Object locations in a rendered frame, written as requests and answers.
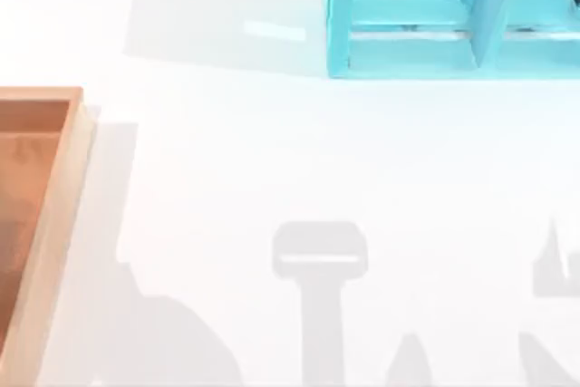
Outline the shallow salmon-coloured box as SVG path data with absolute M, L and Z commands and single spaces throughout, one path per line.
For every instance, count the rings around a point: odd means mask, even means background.
M 0 86 L 0 387 L 35 387 L 95 131 L 80 87 Z

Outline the light blue rack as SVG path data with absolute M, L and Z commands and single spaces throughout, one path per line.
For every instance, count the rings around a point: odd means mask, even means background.
M 325 0 L 334 78 L 580 80 L 580 0 Z

